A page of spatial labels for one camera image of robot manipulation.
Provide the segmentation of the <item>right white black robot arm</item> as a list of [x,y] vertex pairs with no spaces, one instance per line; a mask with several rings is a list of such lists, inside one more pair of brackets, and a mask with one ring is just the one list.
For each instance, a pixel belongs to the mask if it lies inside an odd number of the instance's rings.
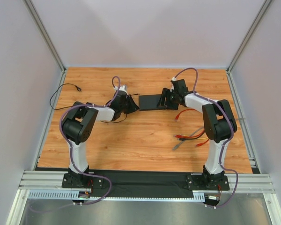
[[209,151],[202,176],[208,181],[224,175],[222,161],[234,133],[236,120],[228,100],[213,100],[189,91],[184,79],[172,78],[171,89],[163,88],[157,107],[176,110],[179,105],[194,109],[203,115],[204,131],[209,139]]

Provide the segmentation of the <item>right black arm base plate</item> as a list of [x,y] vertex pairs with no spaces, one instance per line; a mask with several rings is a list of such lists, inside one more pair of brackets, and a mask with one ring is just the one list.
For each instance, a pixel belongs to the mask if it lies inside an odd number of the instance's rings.
[[187,188],[189,190],[230,190],[228,177],[224,174],[206,175],[202,173],[188,174],[186,176]]

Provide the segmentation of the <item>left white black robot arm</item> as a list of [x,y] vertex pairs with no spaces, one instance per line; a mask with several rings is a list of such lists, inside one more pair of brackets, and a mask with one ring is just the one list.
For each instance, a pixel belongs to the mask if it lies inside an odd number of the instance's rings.
[[89,165],[86,159],[86,141],[96,121],[114,122],[121,114],[130,114],[139,110],[125,85],[116,92],[106,105],[83,104],[76,101],[62,115],[59,122],[61,134],[69,146],[69,169],[77,174],[86,173]]

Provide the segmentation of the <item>black network switch box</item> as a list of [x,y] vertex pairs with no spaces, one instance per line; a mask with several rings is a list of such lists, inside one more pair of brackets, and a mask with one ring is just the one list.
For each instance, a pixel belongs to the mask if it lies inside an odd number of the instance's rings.
[[158,106],[161,94],[139,95],[139,111],[165,110],[165,106]]

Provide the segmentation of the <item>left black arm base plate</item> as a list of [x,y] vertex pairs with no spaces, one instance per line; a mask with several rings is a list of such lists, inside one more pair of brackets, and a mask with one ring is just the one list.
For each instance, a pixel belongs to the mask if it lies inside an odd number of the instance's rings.
[[65,173],[62,181],[63,188],[86,188],[102,189],[104,180],[102,178],[85,176],[77,173]]

